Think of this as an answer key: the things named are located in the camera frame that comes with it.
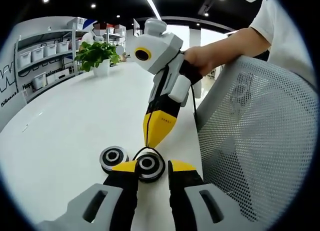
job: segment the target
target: white table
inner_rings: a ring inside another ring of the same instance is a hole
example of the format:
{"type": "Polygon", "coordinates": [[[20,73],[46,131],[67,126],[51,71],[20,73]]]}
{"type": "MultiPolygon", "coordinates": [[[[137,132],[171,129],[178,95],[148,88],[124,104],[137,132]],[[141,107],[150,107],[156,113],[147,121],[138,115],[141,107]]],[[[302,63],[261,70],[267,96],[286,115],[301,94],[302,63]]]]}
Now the white table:
{"type": "MultiPolygon", "coordinates": [[[[55,220],[67,203],[107,177],[99,155],[109,146],[132,159],[144,147],[143,120],[153,75],[123,63],[109,77],[92,72],[65,81],[23,108],[0,133],[4,183],[22,212],[37,224],[55,220]]],[[[190,98],[157,150],[164,160],[193,164],[202,175],[200,147],[190,98]]],[[[132,231],[173,231],[168,167],[155,183],[139,184],[132,231]]]]}

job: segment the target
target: shelf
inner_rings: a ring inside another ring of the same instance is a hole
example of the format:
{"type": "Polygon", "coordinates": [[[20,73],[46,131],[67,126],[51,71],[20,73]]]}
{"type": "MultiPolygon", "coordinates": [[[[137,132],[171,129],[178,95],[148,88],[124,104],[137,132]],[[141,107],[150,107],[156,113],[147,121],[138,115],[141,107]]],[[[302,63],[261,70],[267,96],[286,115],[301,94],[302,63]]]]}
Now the shelf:
{"type": "Polygon", "coordinates": [[[28,97],[26,97],[26,102],[27,102],[27,103],[31,102],[32,100],[34,100],[36,97],[38,97],[39,95],[41,95],[41,94],[44,93],[45,91],[53,88],[54,86],[56,86],[56,85],[58,85],[58,84],[60,84],[60,83],[62,83],[62,82],[64,82],[64,81],[66,81],[66,80],[68,80],[68,79],[73,78],[74,76],[76,76],[74,73],[69,74],[69,75],[67,75],[67,76],[65,76],[65,77],[62,77],[62,78],[60,78],[60,79],[58,79],[58,80],[56,80],[56,81],[48,84],[47,86],[45,86],[45,87],[43,87],[43,88],[40,88],[39,90],[35,91],[34,93],[32,93],[31,95],[29,95],[28,97]]]}
{"type": "Polygon", "coordinates": [[[64,55],[69,55],[69,54],[72,54],[72,50],[69,50],[69,51],[67,51],[67,52],[57,53],[57,54],[55,54],[55,55],[51,55],[51,56],[48,56],[48,57],[44,57],[44,58],[42,58],[42,59],[39,59],[39,60],[37,60],[37,61],[35,61],[35,62],[31,62],[31,63],[29,63],[28,65],[19,68],[19,69],[18,69],[18,74],[23,73],[24,70],[30,69],[31,67],[36,66],[36,65],[39,65],[40,63],[47,62],[47,61],[52,60],[52,59],[55,59],[55,58],[57,58],[57,57],[59,57],[59,56],[64,56],[64,55]]]}
{"type": "MultiPolygon", "coordinates": [[[[25,49],[34,44],[42,43],[49,40],[61,39],[61,38],[72,38],[72,29],[60,29],[60,30],[50,30],[46,32],[37,33],[35,35],[27,36],[22,38],[18,42],[18,51],[25,49]]],[[[88,31],[76,30],[75,36],[81,37],[88,31]]]]}
{"type": "Polygon", "coordinates": [[[86,33],[89,33],[89,31],[76,30],[76,31],[75,31],[75,37],[76,37],[76,38],[80,38],[80,37],[82,37],[83,35],[85,35],[86,33]]]}
{"type": "Polygon", "coordinates": [[[118,33],[109,33],[110,38],[115,38],[115,39],[119,39],[119,38],[123,38],[124,36],[118,34],[118,33]]]}

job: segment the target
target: floor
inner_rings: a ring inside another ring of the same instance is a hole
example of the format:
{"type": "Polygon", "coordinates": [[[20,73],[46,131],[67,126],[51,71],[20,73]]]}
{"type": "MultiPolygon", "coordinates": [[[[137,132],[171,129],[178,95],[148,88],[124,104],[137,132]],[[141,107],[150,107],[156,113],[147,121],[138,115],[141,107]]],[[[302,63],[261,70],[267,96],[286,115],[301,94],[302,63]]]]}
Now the floor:
{"type": "Polygon", "coordinates": [[[209,90],[211,89],[212,85],[215,83],[215,80],[213,78],[205,76],[201,80],[201,98],[195,99],[195,106],[198,108],[201,102],[205,99],[207,96],[209,90]]]}

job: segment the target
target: black ceiling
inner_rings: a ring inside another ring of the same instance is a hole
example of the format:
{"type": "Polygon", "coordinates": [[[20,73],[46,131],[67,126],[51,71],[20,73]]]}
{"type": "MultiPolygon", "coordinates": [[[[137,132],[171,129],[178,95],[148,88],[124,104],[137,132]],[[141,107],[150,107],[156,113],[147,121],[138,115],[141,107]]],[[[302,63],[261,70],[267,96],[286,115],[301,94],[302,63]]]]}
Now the black ceiling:
{"type": "MultiPolygon", "coordinates": [[[[161,16],[192,18],[192,20],[172,18],[166,20],[169,24],[184,24],[199,28],[195,23],[199,21],[202,28],[220,32],[247,27],[257,14],[261,1],[250,3],[245,0],[209,0],[210,8],[207,11],[209,17],[205,17],[203,8],[208,0],[153,0],[161,16]],[[219,24],[220,27],[212,23],[211,25],[202,23],[201,20],[219,24]]],[[[43,4],[42,0],[31,0],[20,21],[46,16],[83,17],[130,27],[132,18],[140,20],[140,25],[143,26],[143,18],[153,17],[154,13],[146,0],[50,0],[47,4],[43,4]],[[95,9],[91,8],[92,3],[96,4],[95,9]]]]}

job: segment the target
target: window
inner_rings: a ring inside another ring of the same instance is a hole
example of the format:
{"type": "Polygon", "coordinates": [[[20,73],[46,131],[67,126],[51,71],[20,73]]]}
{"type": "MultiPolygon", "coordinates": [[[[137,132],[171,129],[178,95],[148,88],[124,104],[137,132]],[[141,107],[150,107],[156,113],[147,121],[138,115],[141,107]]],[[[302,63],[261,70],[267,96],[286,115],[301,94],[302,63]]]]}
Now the window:
{"type": "Polygon", "coordinates": [[[223,40],[227,37],[228,36],[223,33],[202,28],[200,43],[201,43],[201,46],[204,46],[219,40],[223,40]]]}
{"type": "Polygon", "coordinates": [[[166,27],[166,32],[171,32],[177,35],[183,41],[181,50],[185,51],[190,46],[190,30],[189,26],[182,25],[168,25],[166,27]]]}

